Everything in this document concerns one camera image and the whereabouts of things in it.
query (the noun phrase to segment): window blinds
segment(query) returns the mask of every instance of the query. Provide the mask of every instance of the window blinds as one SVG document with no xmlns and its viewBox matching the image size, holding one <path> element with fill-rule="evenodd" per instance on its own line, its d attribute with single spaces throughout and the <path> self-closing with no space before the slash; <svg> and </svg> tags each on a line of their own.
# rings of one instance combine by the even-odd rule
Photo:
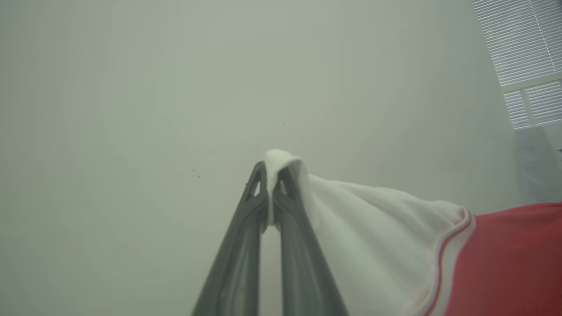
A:
<svg viewBox="0 0 562 316">
<path fill-rule="evenodd" d="M 514 128 L 562 119 L 562 2 L 474 0 Z"/>
</svg>

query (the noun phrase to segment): white wall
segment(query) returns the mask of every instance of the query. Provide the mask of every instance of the white wall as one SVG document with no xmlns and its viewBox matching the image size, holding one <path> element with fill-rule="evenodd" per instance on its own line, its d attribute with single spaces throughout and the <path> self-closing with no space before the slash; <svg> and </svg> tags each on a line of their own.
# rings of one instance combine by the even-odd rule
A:
<svg viewBox="0 0 562 316">
<path fill-rule="evenodd" d="M 0 80 L 2 315 L 189 314 L 270 148 L 520 203 L 468 0 L 3 1 Z"/>
<path fill-rule="evenodd" d="M 525 203 L 562 201 L 562 122 L 515 131 Z"/>
</svg>

